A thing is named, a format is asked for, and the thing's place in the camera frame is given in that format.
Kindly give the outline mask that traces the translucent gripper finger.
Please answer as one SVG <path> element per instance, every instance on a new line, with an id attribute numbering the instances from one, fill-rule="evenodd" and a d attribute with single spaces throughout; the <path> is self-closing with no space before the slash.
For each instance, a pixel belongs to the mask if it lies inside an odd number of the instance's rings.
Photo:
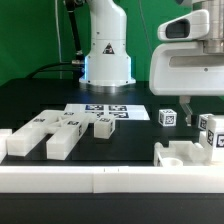
<path id="1" fill-rule="evenodd" d="M 190 107 L 190 101 L 191 101 L 190 96 L 179 97 L 179 104 L 186 115 L 185 121 L 188 126 L 192 125 L 192 115 L 193 115 L 193 111 Z"/>

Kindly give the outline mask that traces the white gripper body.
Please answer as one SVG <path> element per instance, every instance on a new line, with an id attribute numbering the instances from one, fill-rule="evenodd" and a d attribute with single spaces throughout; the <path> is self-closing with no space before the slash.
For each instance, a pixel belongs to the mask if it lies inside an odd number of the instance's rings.
<path id="1" fill-rule="evenodd" d="M 202 42 L 158 46 L 151 59 L 150 90 L 154 95 L 224 95 L 224 54 L 203 52 Z"/>

